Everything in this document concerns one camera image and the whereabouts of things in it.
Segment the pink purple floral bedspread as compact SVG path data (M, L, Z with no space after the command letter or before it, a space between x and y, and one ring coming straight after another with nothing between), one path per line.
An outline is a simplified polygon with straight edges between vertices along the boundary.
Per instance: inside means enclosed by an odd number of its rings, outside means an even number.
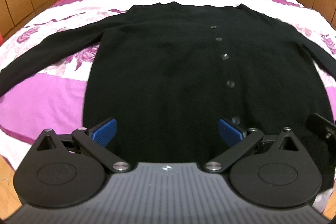
M133 6L157 3L183 6L249 9L293 26L335 59L335 30L316 11L296 0L61 0L42 12L1 46L1 71L46 37L126 13ZM87 82L98 44L61 59L1 94L1 156L17 169L46 128L68 134L83 125ZM329 98L335 120L335 75L321 67L317 72ZM313 206L323 211L333 186L319 192Z

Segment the black button cardigan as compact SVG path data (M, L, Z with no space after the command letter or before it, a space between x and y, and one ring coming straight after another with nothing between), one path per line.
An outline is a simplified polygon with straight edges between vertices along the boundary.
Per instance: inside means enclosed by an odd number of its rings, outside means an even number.
M98 44L83 125L118 123L111 150L136 162L204 164L227 149L222 118L278 134L289 126L333 186L327 145L305 129L308 115L333 120L317 72L335 59L293 26L247 6L133 6L57 32L1 71L1 94L42 69Z

